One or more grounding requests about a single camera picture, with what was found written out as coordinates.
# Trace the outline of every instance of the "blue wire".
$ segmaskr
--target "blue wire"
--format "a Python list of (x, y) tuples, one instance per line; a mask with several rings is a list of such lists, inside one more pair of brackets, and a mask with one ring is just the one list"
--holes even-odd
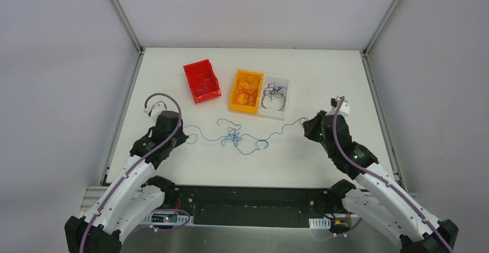
[[(233, 124), (234, 127), (231, 127), (231, 126), (228, 127), (228, 129), (227, 129), (228, 130), (228, 134), (225, 135), (225, 136), (222, 135), (221, 137), (218, 137), (217, 139), (207, 138), (203, 134), (202, 129), (200, 129), (200, 127), (198, 127), (197, 125), (194, 125), (194, 124), (187, 125), (187, 126), (184, 127), (184, 129), (187, 128), (187, 127), (196, 127), (199, 130), (202, 138), (204, 138), (206, 141), (209, 141), (209, 142), (221, 141), (221, 145), (222, 146), (226, 145), (226, 143), (228, 141), (230, 141), (230, 142), (232, 142), (232, 144), (234, 145), (234, 147), (236, 147), (236, 149), (239, 151), (239, 153), (241, 153), (243, 155), (250, 155), (250, 154), (252, 154), (253, 152), (255, 152), (257, 150), (260, 150), (260, 147), (258, 146), (258, 144), (265, 143), (266, 145), (263, 147), (263, 149), (267, 148), (268, 145), (269, 145), (268, 140), (270, 139), (270, 137), (272, 137), (275, 134), (277, 134), (277, 135), (284, 134), (284, 128), (285, 128), (285, 126), (292, 126), (292, 125), (296, 124), (297, 122), (300, 122), (300, 120), (302, 120), (302, 119), (307, 120), (307, 118), (302, 117), (302, 118), (299, 118), (298, 120), (294, 121), (291, 124), (284, 124), (284, 126), (282, 126), (282, 130), (280, 132), (271, 133), (270, 136), (268, 136), (268, 138), (266, 138), (266, 139), (258, 139), (256, 137), (254, 137), (254, 136), (252, 136), (250, 134), (246, 134), (246, 133), (243, 133), (242, 134), (242, 133), (239, 132), (239, 130), (241, 129), (241, 124), (236, 124), (236, 123), (234, 123), (234, 122), (232, 122), (232, 121), (230, 121), (228, 119), (224, 119), (224, 118), (220, 118), (220, 119), (217, 120), (217, 125), (218, 126), (220, 126), (219, 125), (219, 121), (224, 120), (224, 121), (226, 121), (228, 123)], [(194, 143), (197, 142), (198, 135), (197, 134), (190, 134), (189, 136), (192, 136), (192, 135), (195, 135), (195, 141), (193, 141), (193, 142), (186, 141), (187, 144), (189, 144), (189, 145), (193, 145)], [(253, 149), (252, 151), (247, 152), (247, 153), (242, 152), (241, 149), (239, 149), (239, 142), (242, 141), (242, 140), (244, 140), (244, 137), (245, 136), (250, 137), (251, 139), (256, 140), (256, 142), (255, 142), (255, 149)]]

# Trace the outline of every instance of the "gray wall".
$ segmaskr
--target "gray wall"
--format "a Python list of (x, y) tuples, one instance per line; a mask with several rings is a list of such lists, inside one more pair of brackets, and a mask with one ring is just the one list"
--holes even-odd
[(136, 52), (107, 0), (0, 2), (0, 251), (66, 252)]
[(147, 47), (364, 48), (392, 0), (120, 0)]
[(489, 0), (404, 0), (370, 56), (407, 186), (487, 252)]

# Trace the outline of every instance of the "white vent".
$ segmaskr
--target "white vent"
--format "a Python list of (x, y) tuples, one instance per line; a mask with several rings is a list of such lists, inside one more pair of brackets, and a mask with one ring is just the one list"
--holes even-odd
[(330, 229), (331, 221), (328, 218), (309, 218), (309, 228)]

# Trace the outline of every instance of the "orange plastic container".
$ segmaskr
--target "orange plastic container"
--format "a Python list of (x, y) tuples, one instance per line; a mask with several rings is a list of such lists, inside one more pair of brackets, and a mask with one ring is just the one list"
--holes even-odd
[(230, 109), (250, 114), (258, 113), (263, 73), (238, 70), (231, 90)]

